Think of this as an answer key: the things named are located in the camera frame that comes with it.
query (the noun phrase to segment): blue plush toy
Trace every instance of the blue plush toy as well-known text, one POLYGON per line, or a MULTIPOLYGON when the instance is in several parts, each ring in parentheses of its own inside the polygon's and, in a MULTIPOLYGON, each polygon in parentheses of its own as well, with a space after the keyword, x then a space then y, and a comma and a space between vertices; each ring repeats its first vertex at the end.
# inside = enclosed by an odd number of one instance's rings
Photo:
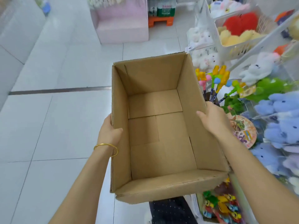
POLYGON ((279 120, 279 123, 269 123, 264 137, 276 148, 283 148, 284 144, 299 143, 299 118, 286 118, 279 120))
POLYGON ((279 161, 281 154, 270 143, 258 144, 251 152, 272 174, 288 175, 288 170, 279 161))
POLYGON ((299 109, 299 92, 271 94, 269 100, 261 100, 254 108, 261 116, 299 109))

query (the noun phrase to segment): forearm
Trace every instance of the forearm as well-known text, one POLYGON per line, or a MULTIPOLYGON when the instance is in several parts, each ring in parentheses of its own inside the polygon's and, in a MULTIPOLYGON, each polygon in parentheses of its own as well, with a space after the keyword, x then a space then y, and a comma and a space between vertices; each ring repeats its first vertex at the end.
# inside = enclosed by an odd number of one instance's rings
POLYGON ((295 223, 299 200, 233 135, 217 136, 259 224, 295 223))
POLYGON ((113 149, 93 151, 49 224, 94 224, 105 172, 113 149))

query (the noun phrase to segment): white tile floor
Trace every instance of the white tile floor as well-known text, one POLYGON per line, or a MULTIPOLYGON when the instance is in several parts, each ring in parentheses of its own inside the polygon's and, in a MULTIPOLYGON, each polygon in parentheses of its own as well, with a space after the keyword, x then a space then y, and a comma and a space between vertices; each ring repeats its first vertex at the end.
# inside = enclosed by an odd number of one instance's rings
MULTIPOLYGON (((101 45, 85 0, 50 0, 47 18, 12 91, 111 86, 113 62, 180 52, 194 24, 178 8, 174 25, 150 40, 101 45)), ((47 223, 92 152, 111 91, 9 96, 0 112, 0 223, 47 223)), ((144 223, 148 203, 114 199, 108 164, 96 223, 144 223)))

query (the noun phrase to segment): hand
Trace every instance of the hand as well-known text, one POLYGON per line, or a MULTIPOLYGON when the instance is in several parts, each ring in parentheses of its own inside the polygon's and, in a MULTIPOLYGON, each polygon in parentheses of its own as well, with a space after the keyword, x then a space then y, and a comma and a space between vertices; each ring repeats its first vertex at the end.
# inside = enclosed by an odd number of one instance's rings
POLYGON ((109 116, 104 119, 103 125, 99 131, 97 144, 108 143, 117 146, 122 134, 122 128, 114 129, 111 125, 111 114, 109 114, 109 116))
POLYGON ((210 101, 207 104, 207 114, 197 111, 196 114, 200 117, 204 127, 211 132, 215 137, 219 137, 224 133, 232 133, 233 128, 226 116, 224 110, 210 101))

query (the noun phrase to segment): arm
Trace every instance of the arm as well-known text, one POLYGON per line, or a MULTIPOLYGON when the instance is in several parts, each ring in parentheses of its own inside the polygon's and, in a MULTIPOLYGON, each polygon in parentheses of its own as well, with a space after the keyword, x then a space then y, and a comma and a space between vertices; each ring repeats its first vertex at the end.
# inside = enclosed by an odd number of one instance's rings
MULTIPOLYGON (((100 129, 97 144, 117 145, 122 132, 121 128, 114 129, 111 126, 109 115, 100 129)), ((92 152, 49 224, 95 223, 100 192, 112 155, 113 148, 106 145, 99 146, 92 152)))
POLYGON ((221 144, 259 224, 298 222, 299 199, 231 133, 223 109, 207 102, 207 114, 197 114, 221 144))

